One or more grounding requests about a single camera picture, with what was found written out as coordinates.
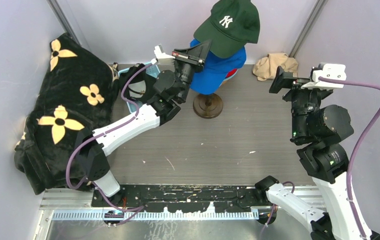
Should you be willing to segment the blue bucket hat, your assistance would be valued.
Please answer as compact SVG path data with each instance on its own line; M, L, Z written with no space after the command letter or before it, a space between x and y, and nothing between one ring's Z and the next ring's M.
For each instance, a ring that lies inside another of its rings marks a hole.
M229 73L242 68L247 59L245 47L227 58L215 55L212 52L213 47L214 41L211 43L203 71L194 74L190 85L190 89L199 94L208 95L216 92Z

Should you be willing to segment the dark green bucket hat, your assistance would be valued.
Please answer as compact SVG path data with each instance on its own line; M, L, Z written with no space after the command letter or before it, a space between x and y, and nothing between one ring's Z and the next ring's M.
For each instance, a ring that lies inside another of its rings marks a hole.
M199 42L211 41L210 51L226 59L246 44L257 44L261 32L258 9L250 0L219 0L195 30Z

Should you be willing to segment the bright red bucket hat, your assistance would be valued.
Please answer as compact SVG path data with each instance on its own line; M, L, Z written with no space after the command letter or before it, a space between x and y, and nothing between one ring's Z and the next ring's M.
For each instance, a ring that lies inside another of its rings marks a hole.
M231 77L233 77L236 73L237 73L237 71L238 71L238 69L236 68L236 69L233 69L233 70L231 70L227 75L226 75L226 79L227 78L231 78Z

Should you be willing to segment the black cap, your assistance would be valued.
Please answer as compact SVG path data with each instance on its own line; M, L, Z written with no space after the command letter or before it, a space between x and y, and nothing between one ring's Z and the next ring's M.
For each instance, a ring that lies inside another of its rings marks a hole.
M141 102L142 104L146 104L155 94L153 89L153 85L156 82L155 77L148 75L146 70L143 70L131 80L125 89L124 87L126 82L144 66L144 64L138 63L119 74L119 88L123 97L133 102Z

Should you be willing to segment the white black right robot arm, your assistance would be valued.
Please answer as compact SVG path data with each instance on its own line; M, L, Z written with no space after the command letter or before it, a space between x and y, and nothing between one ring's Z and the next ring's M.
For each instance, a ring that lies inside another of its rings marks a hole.
M347 84L345 65L321 63L308 78L295 77L279 66L269 92L287 89L283 100L291 103L291 142L323 198L325 210L315 208L272 176L255 184L261 205L282 208L301 223L313 240L379 240L380 234L366 224L351 185L353 157L341 142L354 133L347 109L321 106L323 99Z

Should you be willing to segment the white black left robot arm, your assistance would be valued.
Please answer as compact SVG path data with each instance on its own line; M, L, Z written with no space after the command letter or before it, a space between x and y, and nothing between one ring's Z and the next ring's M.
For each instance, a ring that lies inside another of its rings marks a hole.
M187 49L175 49L171 54L163 51L161 45L154 48L155 57L145 63L126 81L124 88L155 65L174 66L174 70L158 73L148 89L152 96L142 106L136 106L134 113L107 126L79 131L75 149L67 163L66 179L69 180L72 160L76 159L85 172L85 179L91 181L104 196L105 202L116 207L122 203L124 194L121 185L110 170L107 157L119 146L148 130L170 121L180 111L180 104L186 101L195 73L204 69L212 41L207 40Z

